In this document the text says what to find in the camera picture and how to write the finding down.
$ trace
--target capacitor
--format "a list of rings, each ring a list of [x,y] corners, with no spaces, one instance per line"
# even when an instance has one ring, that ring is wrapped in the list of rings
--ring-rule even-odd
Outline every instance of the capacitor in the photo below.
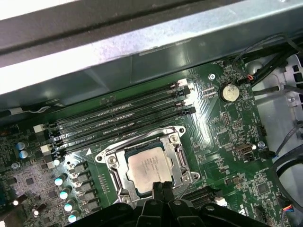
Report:
[[[64,206],[64,210],[65,210],[66,212],[71,212],[72,209],[74,208],[75,204],[76,204],[76,203],[75,203],[74,200],[68,200],[68,201],[66,202],[65,206]]]
[[[219,97],[226,103],[235,102],[240,96],[240,90],[235,84],[226,83],[219,89]]]
[[[251,149],[253,149],[253,150],[257,149],[257,146],[253,143],[246,143],[246,144],[250,145]]]
[[[67,199],[68,195],[71,193],[70,188],[63,188],[63,190],[60,192],[59,197],[60,199]]]
[[[34,210],[34,215],[38,216],[39,214],[41,214],[41,212],[46,208],[46,204],[45,203],[41,203],[40,206]]]
[[[66,180],[66,175],[64,174],[61,174],[60,176],[58,176],[56,179],[55,179],[55,185],[57,186],[60,186],[63,184],[63,182]]]
[[[13,205],[14,205],[14,206],[17,206],[17,205],[23,203],[26,199],[27,199],[27,195],[25,195],[25,194],[20,195],[18,198],[16,198],[16,199],[13,201]]]
[[[68,221],[70,223],[75,222],[79,217],[79,212],[77,210],[73,210],[70,214],[70,216],[68,217]]]
[[[266,146],[266,144],[263,141],[258,142],[258,147],[263,149]]]
[[[53,164],[54,164],[55,166],[58,166],[58,165],[60,165],[61,162],[62,162],[62,159],[61,159],[61,158],[57,158],[57,159],[55,159],[55,160],[53,161]]]
[[[19,167],[20,167],[20,164],[18,162],[14,162],[13,164],[11,164],[12,169],[18,169]]]
[[[19,152],[19,157],[21,159],[24,159],[24,158],[27,158],[27,157],[30,157],[32,156],[32,152],[30,150],[22,150]]]
[[[18,142],[16,144],[16,149],[18,149],[18,150],[24,150],[25,148],[28,148],[28,146],[29,146],[29,143],[27,141]]]

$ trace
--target chip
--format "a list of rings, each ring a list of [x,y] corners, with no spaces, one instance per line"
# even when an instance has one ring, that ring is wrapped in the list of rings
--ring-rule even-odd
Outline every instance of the chip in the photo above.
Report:
[[[51,192],[48,193],[48,196],[49,196],[49,198],[52,199],[52,198],[58,197],[58,194],[55,191],[51,191]]]
[[[17,183],[17,179],[15,177],[13,177],[13,178],[8,179],[7,182],[9,185],[12,185],[12,184]]]
[[[86,210],[92,210],[92,209],[99,207],[99,204],[97,201],[93,201],[93,202],[89,202],[89,203],[83,205],[82,207]]]
[[[44,224],[50,223],[51,220],[49,219],[49,217],[46,217],[43,219]]]
[[[161,147],[130,156],[128,165],[127,175],[139,193],[151,191],[154,182],[172,181],[167,157]]]
[[[47,168],[47,164],[41,165],[41,168],[42,168],[42,169],[46,169],[46,168]]]
[[[266,193],[268,191],[268,187],[266,183],[259,184],[258,186],[259,194]]]
[[[27,185],[31,185],[34,183],[34,180],[32,178],[28,178],[25,181],[26,181]]]

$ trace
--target motherboard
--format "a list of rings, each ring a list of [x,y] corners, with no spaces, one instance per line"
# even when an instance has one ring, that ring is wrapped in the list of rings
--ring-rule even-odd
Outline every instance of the motherboard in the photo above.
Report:
[[[117,202],[134,208],[152,183],[280,223],[267,132],[250,83],[215,61],[0,130],[0,211],[14,226],[60,227]]]

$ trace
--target cpu socket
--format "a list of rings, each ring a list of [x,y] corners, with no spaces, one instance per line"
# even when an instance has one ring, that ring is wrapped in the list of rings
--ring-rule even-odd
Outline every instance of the cpu socket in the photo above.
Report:
[[[184,191],[200,178],[191,172],[180,137],[183,126],[169,126],[110,145],[95,160],[107,165],[118,202],[135,207],[152,196],[153,182],[171,181],[174,193]]]

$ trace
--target white triangle marker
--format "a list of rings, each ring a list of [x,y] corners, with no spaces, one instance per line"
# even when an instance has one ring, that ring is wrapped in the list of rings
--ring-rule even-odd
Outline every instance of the white triangle marker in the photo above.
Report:
[[[89,148],[89,150],[86,152],[86,155],[91,155],[91,150]]]

